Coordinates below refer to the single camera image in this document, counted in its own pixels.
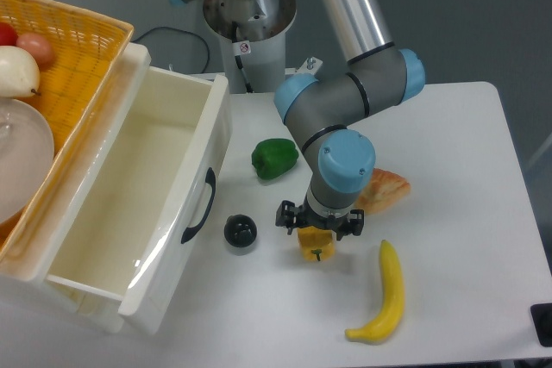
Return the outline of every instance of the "black object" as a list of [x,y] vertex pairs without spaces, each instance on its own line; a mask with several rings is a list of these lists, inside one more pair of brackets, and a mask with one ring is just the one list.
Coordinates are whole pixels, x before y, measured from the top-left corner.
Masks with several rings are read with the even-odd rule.
[[209,44],[207,43],[207,41],[202,38],[200,35],[198,34],[194,34],[193,32],[190,32],[189,30],[183,30],[183,29],[178,29],[178,28],[171,28],[170,26],[156,26],[155,28],[151,28],[149,29],[146,33],[144,34],[141,34],[140,36],[138,36],[137,38],[131,40],[131,42],[133,43],[139,43],[142,39],[144,39],[146,36],[148,36],[149,34],[157,31],[157,30],[168,30],[168,31],[171,31],[171,32],[176,32],[178,34],[188,34],[190,36],[193,36],[194,38],[200,40],[204,46],[205,46],[205,52],[207,52],[207,59],[205,60],[205,64],[204,64],[204,67],[202,68],[201,70],[201,73],[205,73],[205,71],[207,70],[207,66],[209,66],[209,62],[210,62],[210,49],[209,49]]
[[552,346],[552,303],[538,303],[531,306],[531,315],[536,335],[542,346]]
[[247,247],[257,238],[257,226],[247,215],[231,215],[224,225],[224,239],[233,247]]
[[205,183],[207,183],[211,187],[211,193],[210,193],[209,202],[207,203],[207,209],[205,209],[204,216],[201,218],[201,221],[198,223],[197,226],[194,226],[193,228],[187,228],[182,233],[182,240],[180,241],[181,244],[185,244],[187,241],[190,241],[196,234],[198,234],[198,231],[201,230],[201,228],[205,224],[205,221],[207,220],[207,216],[210,213],[211,207],[213,207],[213,200],[215,200],[215,192],[216,192],[216,176],[215,176],[215,172],[210,167],[209,167],[209,170],[207,170],[207,174],[205,175]]
[[299,207],[295,207],[295,203],[284,200],[276,212],[276,226],[287,228],[288,234],[292,234],[294,228],[307,228],[309,226],[322,230],[333,230],[336,232],[336,239],[341,240],[343,236],[348,234],[355,236],[362,234],[364,210],[353,209],[348,215],[339,218],[334,215],[322,217],[311,208],[306,198]]

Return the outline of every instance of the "gray floor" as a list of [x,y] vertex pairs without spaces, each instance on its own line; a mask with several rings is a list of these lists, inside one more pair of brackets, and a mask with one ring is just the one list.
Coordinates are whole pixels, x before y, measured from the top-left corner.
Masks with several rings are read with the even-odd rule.
[[[201,4],[173,8],[167,0],[59,0],[135,25],[135,32],[167,25],[204,36],[213,54],[208,72],[222,70],[216,40],[205,27]],[[322,78],[345,71],[321,0],[297,0],[288,33],[287,65],[311,55],[324,60]],[[429,83],[484,80],[500,91],[520,165],[552,257],[552,150],[534,164],[531,155],[552,133],[552,8],[550,0],[379,0],[398,46],[418,52]],[[195,73],[203,46],[189,36],[153,34],[144,43],[153,65]]]

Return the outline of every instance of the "yellow wicker basket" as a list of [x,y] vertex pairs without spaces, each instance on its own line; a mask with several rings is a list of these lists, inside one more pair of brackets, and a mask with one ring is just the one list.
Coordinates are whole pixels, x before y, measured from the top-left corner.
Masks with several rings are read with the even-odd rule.
[[[0,0],[0,22],[9,23],[18,34],[42,34],[56,54],[55,62],[41,72],[41,95],[23,99],[41,112],[52,129],[56,157],[47,178],[51,182],[60,176],[64,158],[71,155],[68,147],[78,140],[94,103],[101,100],[103,87],[129,43],[133,27],[52,0]],[[0,224],[0,243],[13,235],[9,232],[14,226],[18,228],[17,220]]]

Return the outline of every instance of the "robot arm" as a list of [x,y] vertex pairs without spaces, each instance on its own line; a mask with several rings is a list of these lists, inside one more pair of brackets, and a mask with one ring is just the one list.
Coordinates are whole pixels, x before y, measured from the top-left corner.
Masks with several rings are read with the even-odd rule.
[[339,240],[359,235],[361,210],[351,210],[372,176],[370,140],[347,125],[414,97],[425,85],[416,54],[398,50],[376,0],[324,0],[349,72],[320,83],[296,75],[277,90],[274,102],[312,169],[303,205],[282,202],[277,225],[332,229]]
[[[282,20],[282,8],[273,7],[282,2],[233,0],[232,7],[225,9],[234,17],[225,19],[223,13],[228,12],[220,14],[227,26],[239,21],[241,31],[252,40],[263,39],[270,34],[258,30],[259,17],[262,27],[265,22],[280,29],[291,24],[290,16]],[[414,52],[394,46],[376,0],[324,2],[349,72],[325,83],[310,74],[297,74],[276,91],[276,108],[312,169],[303,204],[282,202],[276,224],[289,233],[307,226],[332,229],[339,240],[345,234],[361,233],[364,214],[351,208],[375,163],[370,140],[347,126],[414,97],[425,84],[425,73]]]

